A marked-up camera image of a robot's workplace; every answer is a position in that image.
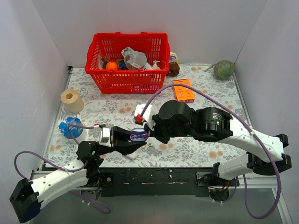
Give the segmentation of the lavender earbud charging case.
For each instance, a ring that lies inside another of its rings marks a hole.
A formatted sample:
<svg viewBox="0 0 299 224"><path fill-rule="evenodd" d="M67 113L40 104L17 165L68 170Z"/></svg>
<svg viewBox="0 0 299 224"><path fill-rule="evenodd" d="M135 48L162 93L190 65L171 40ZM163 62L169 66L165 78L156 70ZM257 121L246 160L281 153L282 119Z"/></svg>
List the lavender earbud charging case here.
<svg viewBox="0 0 299 224"><path fill-rule="evenodd" d="M143 128L134 128L131 130L131 141L146 141L148 139L148 133Z"/></svg>

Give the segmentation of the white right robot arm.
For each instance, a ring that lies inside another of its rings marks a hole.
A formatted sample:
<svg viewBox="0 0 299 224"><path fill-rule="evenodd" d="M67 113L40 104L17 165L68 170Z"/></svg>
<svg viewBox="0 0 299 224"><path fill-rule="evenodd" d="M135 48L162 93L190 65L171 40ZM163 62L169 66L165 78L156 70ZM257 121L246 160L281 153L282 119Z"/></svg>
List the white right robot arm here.
<svg viewBox="0 0 299 224"><path fill-rule="evenodd" d="M202 142L218 142L244 150L239 158L213 165L211 174L203 176L206 183L222 185L236 176L254 172L259 175L275 175L292 167L284 134L268 136L245 125L228 112L216 107L194 110L184 102L167 101L153 112L146 110L143 130L149 137L166 144L171 138L192 137Z"/></svg>

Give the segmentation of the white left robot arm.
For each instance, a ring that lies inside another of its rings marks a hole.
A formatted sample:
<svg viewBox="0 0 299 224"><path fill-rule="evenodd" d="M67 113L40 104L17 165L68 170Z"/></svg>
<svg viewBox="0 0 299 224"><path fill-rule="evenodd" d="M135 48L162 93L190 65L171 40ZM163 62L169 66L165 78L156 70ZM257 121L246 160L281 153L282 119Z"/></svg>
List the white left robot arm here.
<svg viewBox="0 0 299 224"><path fill-rule="evenodd" d="M113 151L128 155L144 145L145 141L119 141L114 147L103 146L96 141L81 142L76 159L65 167L37 179L23 178L17 183L9 200L19 222L30 221L49 202L77 187L102 187L107 184L107 178L113 178L113 175L100 173L99 167L104 161L101 156Z"/></svg>

